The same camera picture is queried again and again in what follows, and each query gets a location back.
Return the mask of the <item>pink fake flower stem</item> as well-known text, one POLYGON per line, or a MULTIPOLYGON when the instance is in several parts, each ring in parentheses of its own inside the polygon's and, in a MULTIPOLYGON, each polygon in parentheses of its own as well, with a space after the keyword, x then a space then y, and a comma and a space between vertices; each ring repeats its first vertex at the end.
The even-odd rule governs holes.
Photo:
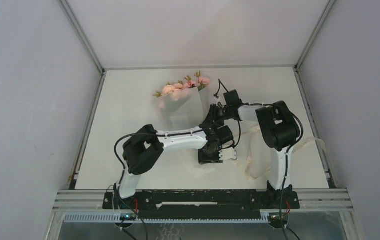
POLYGON ((197 78, 196 83, 199 91, 210 85, 210 79, 206 76, 203 76, 200 70, 195 73, 195 77, 197 78))
POLYGON ((153 96, 156 98, 163 96, 171 96, 172 98, 179 99, 183 95, 184 86, 181 83, 166 84, 160 91, 156 91, 153 96))
POLYGON ((197 81, 193 81, 191 76, 188 75, 184 77, 183 88, 190 89, 190 88, 198 88, 199 86, 200 86, 200 83, 197 81))

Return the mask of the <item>translucent white wrapping paper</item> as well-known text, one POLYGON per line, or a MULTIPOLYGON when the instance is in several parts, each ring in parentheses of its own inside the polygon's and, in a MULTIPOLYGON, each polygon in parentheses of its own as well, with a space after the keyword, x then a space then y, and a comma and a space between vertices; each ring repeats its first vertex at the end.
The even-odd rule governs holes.
MULTIPOLYGON (((199 126, 206 118, 210 104, 209 89, 184 89, 154 97, 151 101, 155 123, 160 131, 182 131, 199 126)), ((211 173, 210 167, 198 163, 198 151, 183 149, 163 153, 159 160, 169 160, 183 167, 192 177, 211 173)))

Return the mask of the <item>cream printed ribbon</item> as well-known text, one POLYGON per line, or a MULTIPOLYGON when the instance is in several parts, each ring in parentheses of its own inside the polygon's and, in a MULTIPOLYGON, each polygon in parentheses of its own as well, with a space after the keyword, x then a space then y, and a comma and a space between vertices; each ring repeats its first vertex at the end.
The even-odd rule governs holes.
MULTIPOLYGON (((236 166, 244 170, 249 180, 266 181, 272 174, 271 149, 264 143, 260 127, 253 126, 242 133, 247 140, 247 146, 242 149, 246 154, 239 153, 243 163, 236 166)), ((325 188, 326 173, 321 161, 321 155, 327 150, 323 140, 316 137, 306 137, 297 143, 290 151, 290 171, 287 180, 297 188, 325 188)))

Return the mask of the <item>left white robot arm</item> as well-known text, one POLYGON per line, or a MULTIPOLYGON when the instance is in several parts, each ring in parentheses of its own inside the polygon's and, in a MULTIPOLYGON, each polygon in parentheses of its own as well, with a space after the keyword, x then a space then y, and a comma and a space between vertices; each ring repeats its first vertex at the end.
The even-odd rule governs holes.
POLYGON ((115 203, 129 208, 140 176, 152 169, 163 153, 197 150, 199 164, 219 164, 236 160, 234 137, 228 126, 214 124, 187 130, 160 131, 149 124, 136 133, 119 138, 114 144, 114 155, 122 165, 122 173, 114 184, 115 203))

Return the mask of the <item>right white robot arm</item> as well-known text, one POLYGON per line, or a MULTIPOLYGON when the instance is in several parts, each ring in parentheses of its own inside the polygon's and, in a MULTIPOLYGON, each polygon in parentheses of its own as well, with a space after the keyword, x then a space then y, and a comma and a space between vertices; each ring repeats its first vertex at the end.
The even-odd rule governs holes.
POLYGON ((216 164, 225 159, 225 150, 234 149, 231 129, 225 120, 258 122, 265 144, 271 149, 271 175, 267 181, 267 203, 280 208, 292 193, 288 180, 290 151, 303 135, 299 119, 283 101, 272 104, 243 103, 236 90, 223 94, 225 105, 211 104, 207 117, 200 125, 207 144, 198 151, 199 164, 216 164))

